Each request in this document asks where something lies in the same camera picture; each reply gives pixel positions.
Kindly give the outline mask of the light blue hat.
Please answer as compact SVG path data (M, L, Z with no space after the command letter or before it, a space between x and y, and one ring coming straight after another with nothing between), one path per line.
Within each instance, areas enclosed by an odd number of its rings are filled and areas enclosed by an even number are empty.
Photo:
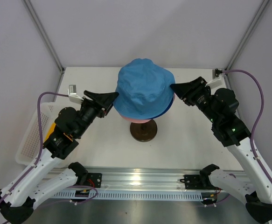
M129 119L153 119L166 113L173 101L170 84L174 75L150 59L134 59L119 70L113 105L116 111Z

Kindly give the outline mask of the yellow hat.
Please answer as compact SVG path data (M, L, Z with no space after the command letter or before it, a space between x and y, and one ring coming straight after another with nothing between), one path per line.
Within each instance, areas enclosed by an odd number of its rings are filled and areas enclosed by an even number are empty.
M54 129L55 129L55 126L56 126L55 123L53 123L53 124L50 126L50 128L49 128L49 130L48 130L48 132L47 132L47 134L46 134L46 137L45 137L44 141L46 141L46 140L49 138L49 136L53 133L53 131L54 131Z

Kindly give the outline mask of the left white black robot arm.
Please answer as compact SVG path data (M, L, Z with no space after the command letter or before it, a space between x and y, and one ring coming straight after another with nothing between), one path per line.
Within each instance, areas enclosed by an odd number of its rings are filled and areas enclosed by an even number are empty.
M38 99L39 153L14 181L0 190L0 213L8 223L25 222L44 201L63 189L81 187L96 190L87 185L88 171L79 162L71 163L61 174L43 184L40 181L77 148L78 140L94 119L104 118L118 96L117 92L84 91L84 97L80 97L75 91L68 90L65 97L79 104L80 109L63 108L47 139L42 134L41 99Z

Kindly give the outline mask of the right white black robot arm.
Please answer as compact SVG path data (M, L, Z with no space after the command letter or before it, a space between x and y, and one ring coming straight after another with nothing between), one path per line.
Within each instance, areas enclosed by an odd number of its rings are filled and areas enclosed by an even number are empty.
M196 106L209 119L216 139L236 158L251 181L246 184L211 164L200 170L200 185L206 189L220 188L235 197L255 221L271 221L272 171L256 150L247 126L235 115L239 102L234 91L219 88L212 94L202 77L170 87L186 105Z

